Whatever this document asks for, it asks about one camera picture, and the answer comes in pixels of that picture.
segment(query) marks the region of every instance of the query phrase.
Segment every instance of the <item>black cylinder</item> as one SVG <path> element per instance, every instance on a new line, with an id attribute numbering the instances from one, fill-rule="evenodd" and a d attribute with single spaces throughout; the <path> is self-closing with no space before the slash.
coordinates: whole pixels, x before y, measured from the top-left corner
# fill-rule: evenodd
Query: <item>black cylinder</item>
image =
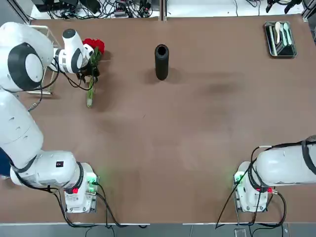
<path id="1" fill-rule="evenodd" d="M 160 44 L 155 49 L 155 70 L 159 80 L 165 80 L 169 70 L 169 49 L 166 45 Z"/>

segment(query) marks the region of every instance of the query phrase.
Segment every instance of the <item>white spoon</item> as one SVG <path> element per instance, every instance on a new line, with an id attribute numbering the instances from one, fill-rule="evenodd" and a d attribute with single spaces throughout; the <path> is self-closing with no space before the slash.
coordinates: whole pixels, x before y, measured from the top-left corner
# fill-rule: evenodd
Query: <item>white spoon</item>
<path id="1" fill-rule="evenodd" d="M 286 31 L 286 36 L 287 36 L 288 44 L 289 44 L 289 45 L 292 45 L 292 40 L 291 40 L 291 36 L 290 36 L 288 24 L 287 24 L 287 23 L 284 23 L 284 24 L 283 24 L 283 28 L 284 28 L 285 31 Z"/>
<path id="2" fill-rule="evenodd" d="M 281 29 L 281 23 L 279 21 L 276 22 L 276 25 L 275 25 L 275 29 L 276 29 L 276 43 L 280 43 L 280 29 Z"/>

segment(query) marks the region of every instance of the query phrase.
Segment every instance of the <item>floor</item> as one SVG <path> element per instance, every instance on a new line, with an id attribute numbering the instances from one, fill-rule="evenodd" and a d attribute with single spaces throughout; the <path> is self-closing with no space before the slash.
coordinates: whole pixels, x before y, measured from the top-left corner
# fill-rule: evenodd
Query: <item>floor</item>
<path id="1" fill-rule="evenodd" d="M 284 224 L 284 237 L 314 237 L 316 224 Z M 114 227 L 115 237 L 234 237 L 235 229 L 245 229 L 246 236 L 250 237 L 248 228 L 226 225 L 217 230 L 214 225 L 181 225 L 181 224 L 155 224 L 145 229 L 130 226 L 119 229 Z M 87 229 L 71 228 L 67 225 L 22 225 L 0 226 L 1 237 L 84 237 Z M 113 237 L 112 230 L 103 226 L 89 230 L 87 237 Z M 281 228 L 273 230 L 259 230 L 255 237 L 281 237 Z"/>

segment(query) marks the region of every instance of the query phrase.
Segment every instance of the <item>tabletop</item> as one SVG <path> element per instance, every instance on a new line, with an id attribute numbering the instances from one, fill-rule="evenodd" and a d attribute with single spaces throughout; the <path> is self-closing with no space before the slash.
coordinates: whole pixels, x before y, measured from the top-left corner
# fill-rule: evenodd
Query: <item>tabletop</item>
<path id="1" fill-rule="evenodd" d="M 290 22 L 296 58 L 269 56 L 267 20 Z M 60 75 L 54 96 L 32 115 L 44 150 L 71 151 L 91 164 L 121 223 L 214 223 L 233 174 L 256 146 L 296 142 L 316 130 L 315 45 L 300 15 L 33 24 L 48 26 L 60 42 L 67 28 L 105 42 L 93 107 Z M 170 51 L 165 81 L 154 71 L 160 43 Z M 28 106 L 37 97 L 23 94 L 21 100 Z M 287 222 L 316 221 L 313 185 L 278 190 Z M 49 194 L 9 181 L 0 182 L 0 191 L 1 222 L 63 222 Z M 281 207 L 275 198 L 257 221 L 278 222 Z M 71 219 L 104 222 L 104 210 L 98 203 L 97 214 Z M 221 221 L 237 221 L 233 200 Z"/>

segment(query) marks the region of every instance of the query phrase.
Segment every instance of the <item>spoon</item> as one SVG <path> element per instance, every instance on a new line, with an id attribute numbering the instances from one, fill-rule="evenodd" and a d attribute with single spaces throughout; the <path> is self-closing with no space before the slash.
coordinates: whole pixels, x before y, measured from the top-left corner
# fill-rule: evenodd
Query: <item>spoon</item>
<path id="1" fill-rule="evenodd" d="M 283 29 L 283 25 L 281 25 L 281 32 L 282 32 L 282 42 L 284 46 L 287 46 L 287 42 L 286 42 L 286 38 L 285 38 L 285 34 L 284 34 L 284 29 Z"/>
<path id="2" fill-rule="evenodd" d="M 284 24 L 283 24 L 283 28 L 284 28 L 285 31 L 286 31 L 286 36 L 287 36 L 288 44 L 289 44 L 289 45 L 292 45 L 292 40 L 291 40 L 291 36 L 290 36 L 288 24 L 287 24 L 287 23 L 284 23 Z"/>
<path id="3" fill-rule="evenodd" d="M 280 29 L 281 29 L 281 23 L 280 23 L 279 21 L 276 22 L 275 29 L 276 29 L 276 34 L 277 34 L 276 43 L 280 43 Z"/>

